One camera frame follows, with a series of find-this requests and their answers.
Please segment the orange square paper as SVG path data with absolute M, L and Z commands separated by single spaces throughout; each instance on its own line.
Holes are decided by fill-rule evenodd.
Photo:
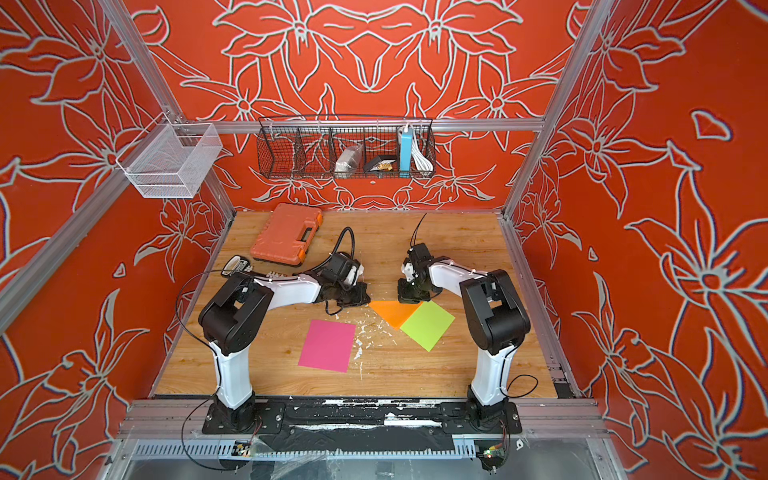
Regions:
M 371 301 L 369 306 L 392 328 L 400 329 L 420 307 L 420 304 L 405 304 L 398 301 Z

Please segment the green square paper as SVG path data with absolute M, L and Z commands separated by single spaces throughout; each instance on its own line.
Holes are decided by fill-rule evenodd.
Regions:
M 422 303 L 400 330 L 430 352 L 452 325 L 455 317 L 435 302 Z

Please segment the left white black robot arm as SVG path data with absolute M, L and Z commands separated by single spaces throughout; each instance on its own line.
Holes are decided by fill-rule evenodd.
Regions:
M 334 301 L 343 309 L 370 302 L 367 284 L 332 282 L 300 274 L 265 278 L 236 272 L 227 277 L 198 316 L 216 366 L 217 404 L 227 413 L 241 409 L 254 395 L 248 350 L 271 310 Z

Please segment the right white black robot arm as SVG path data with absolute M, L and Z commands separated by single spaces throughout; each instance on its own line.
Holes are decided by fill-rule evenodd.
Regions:
M 496 408 L 507 391 L 512 360 L 531 331 L 531 322 L 510 275 L 481 271 L 449 258 L 406 259 L 398 280 L 402 303 L 430 301 L 445 291 L 462 300 L 467 327 L 478 348 L 468 397 L 480 408 Z

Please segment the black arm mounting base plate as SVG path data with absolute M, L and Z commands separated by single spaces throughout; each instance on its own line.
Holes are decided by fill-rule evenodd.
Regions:
M 260 397 L 230 409 L 215 399 L 205 415 L 207 435 L 277 434 L 291 427 L 352 429 L 399 427 L 448 434 L 520 434 L 517 406 L 504 399 L 482 406 L 475 399 L 374 397 Z

